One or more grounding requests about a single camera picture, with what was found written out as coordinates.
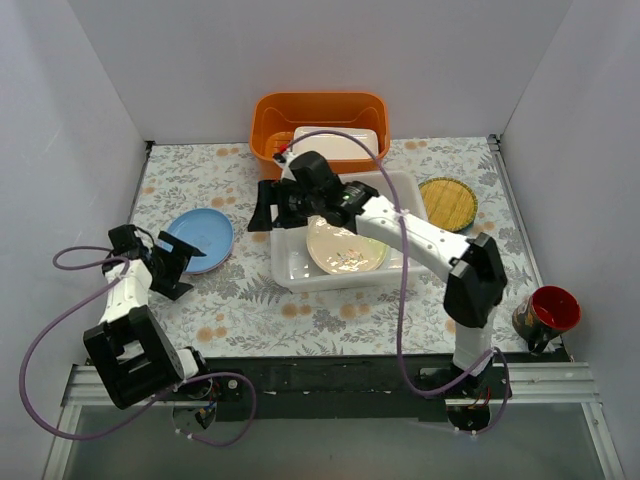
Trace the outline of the blue plate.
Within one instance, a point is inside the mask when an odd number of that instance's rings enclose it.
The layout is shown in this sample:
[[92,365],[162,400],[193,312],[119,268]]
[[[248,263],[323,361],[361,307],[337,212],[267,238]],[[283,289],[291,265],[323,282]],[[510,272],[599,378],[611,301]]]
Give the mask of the blue plate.
[[231,254],[235,240],[229,217],[212,208],[187,211],[174,219],[166,232],[203,253],[191,258],[186,274],[203,274],[217,268]]

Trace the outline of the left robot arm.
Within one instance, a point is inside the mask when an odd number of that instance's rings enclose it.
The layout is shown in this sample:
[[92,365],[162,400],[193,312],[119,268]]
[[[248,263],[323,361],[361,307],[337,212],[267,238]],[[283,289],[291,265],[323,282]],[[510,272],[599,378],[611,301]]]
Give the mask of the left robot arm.
[[152,292],[177,300],[193,286],[181,281],[189,261],[204,253],[169,233],[159,245],[146,246],[132,224],[111,229],[105,279],[107,292],[97,326],[83,334],[84,346],[114,405],[126,409],[178,385],[193,400],[213,386],[202,355],[192,347],[175,348],[149,307]]

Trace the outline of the cream yellow plate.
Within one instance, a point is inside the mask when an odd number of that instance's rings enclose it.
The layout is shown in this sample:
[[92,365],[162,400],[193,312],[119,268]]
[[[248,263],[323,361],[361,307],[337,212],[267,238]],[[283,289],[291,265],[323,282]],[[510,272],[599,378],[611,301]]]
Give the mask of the cream yellow plate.
[[386,244],[334,227],[318,215],[308,221],[306,245],[312,260],[330,275],[376,270],[389,253]]

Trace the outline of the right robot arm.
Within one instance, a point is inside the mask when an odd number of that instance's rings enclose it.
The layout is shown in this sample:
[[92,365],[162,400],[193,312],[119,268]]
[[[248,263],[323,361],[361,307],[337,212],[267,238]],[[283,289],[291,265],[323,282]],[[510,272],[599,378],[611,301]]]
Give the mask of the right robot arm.
[[495,309],[507,276],[496,241],[487,234],[468,238],[451,233],[402,209],[398,196],[386,198],[359,182],[343,182],[315,151],[298,156],[278,154],[278,180],[262,180],[251,232],[290,229],[319,215],[399,251],[445,283],[443,307],[455,321],[451,365],[423,377],[412,392],[425,398],[445,394],[475,397],[489,384],[486,371],[497,348],[492,345]]

